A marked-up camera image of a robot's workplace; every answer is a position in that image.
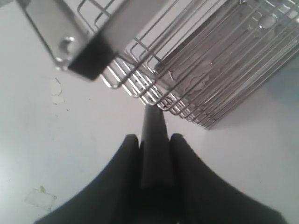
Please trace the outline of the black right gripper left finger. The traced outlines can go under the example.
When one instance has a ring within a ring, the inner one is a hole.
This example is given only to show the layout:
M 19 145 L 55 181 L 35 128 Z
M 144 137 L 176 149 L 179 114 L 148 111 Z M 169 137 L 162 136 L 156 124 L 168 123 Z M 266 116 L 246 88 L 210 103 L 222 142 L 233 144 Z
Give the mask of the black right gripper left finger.
M 124 218 L 139 173 L 139 143 L 128 134 L 107 166 L 77 195 L 37 224 L 111 224 Z

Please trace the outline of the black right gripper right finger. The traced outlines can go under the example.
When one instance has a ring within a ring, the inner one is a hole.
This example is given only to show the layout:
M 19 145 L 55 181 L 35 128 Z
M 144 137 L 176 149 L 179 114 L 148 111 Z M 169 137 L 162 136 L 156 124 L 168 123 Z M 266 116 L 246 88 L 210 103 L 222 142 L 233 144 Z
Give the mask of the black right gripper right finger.
M 181 194 L 181 224 L 285 224 L 277 210 L 221 179 L 181 134 L 170 140 Z

